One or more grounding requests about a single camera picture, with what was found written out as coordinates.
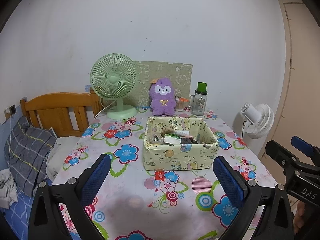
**stuffed animal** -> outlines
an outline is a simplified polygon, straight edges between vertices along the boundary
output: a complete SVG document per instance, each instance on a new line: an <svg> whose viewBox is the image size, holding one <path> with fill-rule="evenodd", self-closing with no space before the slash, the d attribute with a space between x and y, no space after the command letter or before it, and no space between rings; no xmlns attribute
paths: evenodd
<svg viewBox="0 0 320 240"><path fill-rule="evenodd" d="M169 78L160 78L149 90L153 115L174 115L176 100L174 89Z"/></svg>

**metal screw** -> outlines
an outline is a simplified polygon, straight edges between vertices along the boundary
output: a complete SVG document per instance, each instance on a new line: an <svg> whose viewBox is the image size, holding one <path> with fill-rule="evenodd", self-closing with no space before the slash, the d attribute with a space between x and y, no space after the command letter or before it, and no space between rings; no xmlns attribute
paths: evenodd
<svg viewBox="0 0 320 240"><path fill-rule="evenodd" d="M278 184L278 189L279 190L284 190L284 186L282 184Z"/></svg>
<svg viewBox="0 0 320 240"><path fill-rule="evenodd" d="M248 184L251 186L251 187L254 187L255 185L257 185L257 183L253 180L253 179L250 179L248 181Z"/></svg>
<svg viewBox="0 0 320 240"><path fill-rule="evenodd" d="M75 184L76 181L77 181L76 178L70 178L70 179L68 179L68 183L69 183L69 184Z"/></svg>
<svg viewBox="0 0 320 240"><path fill-rule="evenodd" d="M45 181L41 181L40 183L39 183L39 187L44 187L46 185L46 182Z"/></svg>

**door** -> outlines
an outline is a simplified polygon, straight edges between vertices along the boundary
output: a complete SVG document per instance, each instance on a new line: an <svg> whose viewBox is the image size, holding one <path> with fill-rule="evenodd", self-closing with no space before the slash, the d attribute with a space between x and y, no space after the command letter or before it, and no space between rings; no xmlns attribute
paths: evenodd
<svg viewBox="0 0 320 240"><path fill-rule="evenodd" d="M320 146L320 27L303 3L284 4L291 41L291 67L284 108L272 140L295 154L300 161L310 158L291 146L297 135ZM283 169L267 154L261 158L278 183L285 183ZM289 196L293 206L296 199Z"/></svg>

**storage box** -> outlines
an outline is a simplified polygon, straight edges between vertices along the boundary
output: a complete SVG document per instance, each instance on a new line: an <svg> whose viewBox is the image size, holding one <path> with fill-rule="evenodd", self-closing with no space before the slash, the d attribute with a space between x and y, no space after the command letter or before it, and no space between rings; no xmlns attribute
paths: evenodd
<svg viewBox="0 0 320 240"><path fill-rule="evenodd" d="M204 144L150 144L149 133L166 130L189 130ZM184 171L212 167L219 143L203 119L180 117L149 117L143 139L143 165L147 171Z"/></svg>

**yellow bow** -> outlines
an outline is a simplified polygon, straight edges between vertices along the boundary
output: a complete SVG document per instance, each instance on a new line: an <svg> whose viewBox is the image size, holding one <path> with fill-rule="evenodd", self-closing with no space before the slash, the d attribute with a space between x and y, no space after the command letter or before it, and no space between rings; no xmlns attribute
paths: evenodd
<svg viewBox="0 0 320 240"><path fill-rule="evenodd" d="M162 106L166 106L169 100L160 100L160 103L162 103Z"/></svg>

